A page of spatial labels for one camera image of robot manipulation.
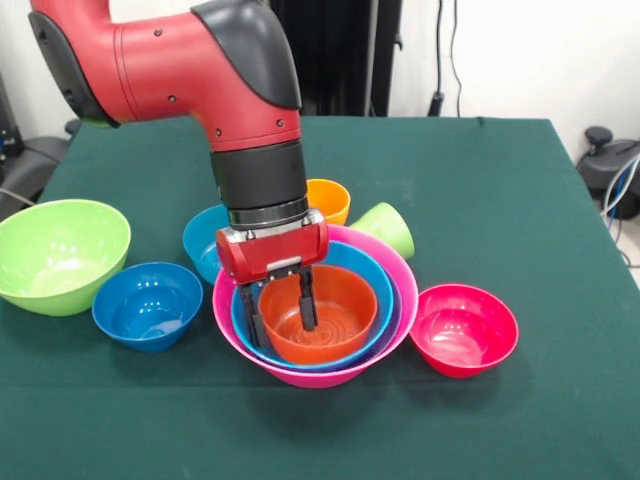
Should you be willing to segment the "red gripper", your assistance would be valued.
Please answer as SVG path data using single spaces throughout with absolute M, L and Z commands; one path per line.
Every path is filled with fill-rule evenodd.
M 240 285 L 255 347 L 266 347 L 268 337 L 249 283 L 270 280 L 280 271 L 301 268 L 299 308 L 302 325 L 305 331 L 313 331 L 318 320 L 310 265 L 323 260 L 328 248 L 328 224 L 320 212 L 308 212 L 301 220 L 275 227 L 246 231 L 226 227 L 216 232 L 218 257 L 224 271 Z

